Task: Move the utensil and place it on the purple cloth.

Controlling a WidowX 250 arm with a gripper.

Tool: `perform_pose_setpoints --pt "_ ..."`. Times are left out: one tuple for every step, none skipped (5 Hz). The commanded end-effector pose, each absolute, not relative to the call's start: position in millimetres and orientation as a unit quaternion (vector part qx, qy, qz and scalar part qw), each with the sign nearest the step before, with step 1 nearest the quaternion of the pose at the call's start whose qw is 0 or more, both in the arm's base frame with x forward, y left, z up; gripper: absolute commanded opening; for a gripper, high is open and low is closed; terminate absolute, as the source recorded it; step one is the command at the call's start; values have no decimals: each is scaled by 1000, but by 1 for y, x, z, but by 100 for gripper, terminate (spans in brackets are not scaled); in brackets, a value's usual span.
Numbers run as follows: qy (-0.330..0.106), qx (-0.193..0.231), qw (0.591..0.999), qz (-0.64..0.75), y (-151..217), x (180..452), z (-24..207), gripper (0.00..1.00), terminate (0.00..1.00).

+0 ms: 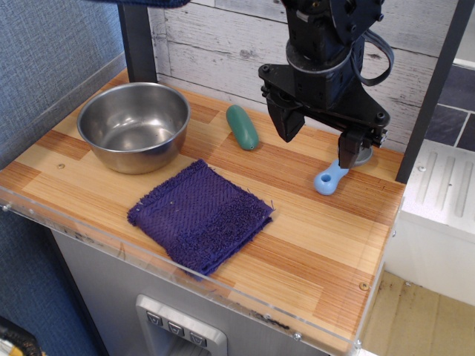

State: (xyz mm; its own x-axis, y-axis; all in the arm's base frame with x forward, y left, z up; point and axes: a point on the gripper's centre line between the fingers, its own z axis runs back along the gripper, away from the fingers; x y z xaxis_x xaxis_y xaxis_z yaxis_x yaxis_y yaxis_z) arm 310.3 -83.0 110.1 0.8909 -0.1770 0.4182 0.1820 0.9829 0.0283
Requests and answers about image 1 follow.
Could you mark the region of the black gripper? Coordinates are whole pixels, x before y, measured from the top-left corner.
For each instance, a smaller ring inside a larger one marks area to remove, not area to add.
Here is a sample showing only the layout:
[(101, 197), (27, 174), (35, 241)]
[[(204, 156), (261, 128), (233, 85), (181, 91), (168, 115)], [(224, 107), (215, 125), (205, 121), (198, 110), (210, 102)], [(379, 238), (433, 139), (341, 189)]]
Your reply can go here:
[(342, 169), (364, 164), (363, 145), (379, 147), (386, 139), (389, 113), (363, 89), (364, 41), (347, 48), (345, 57), (326, 72), (302, 71), (288, 65), (262, 65), (262, 95), (280, 138), (294, 139), (308, 117), (343, 132), (338, 139)]

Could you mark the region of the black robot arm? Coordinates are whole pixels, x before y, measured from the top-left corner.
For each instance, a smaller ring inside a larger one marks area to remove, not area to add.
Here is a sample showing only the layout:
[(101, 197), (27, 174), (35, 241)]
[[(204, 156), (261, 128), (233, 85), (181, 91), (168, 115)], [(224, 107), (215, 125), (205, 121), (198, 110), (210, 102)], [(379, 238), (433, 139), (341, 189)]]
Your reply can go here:
[(384, 15), (382, 1), (284, 1), (289, 40), (285, 65), (262, 65), (262, 95), (279, 136), (290, 142), (307, 118), (340, 131), (338, 161), (350, 169), (364, 149), (386, 137), (389, 113), (366, 91), (391, 70), (362, 76), (371, 43), (394, 63), (389, 44), (370, 28)]

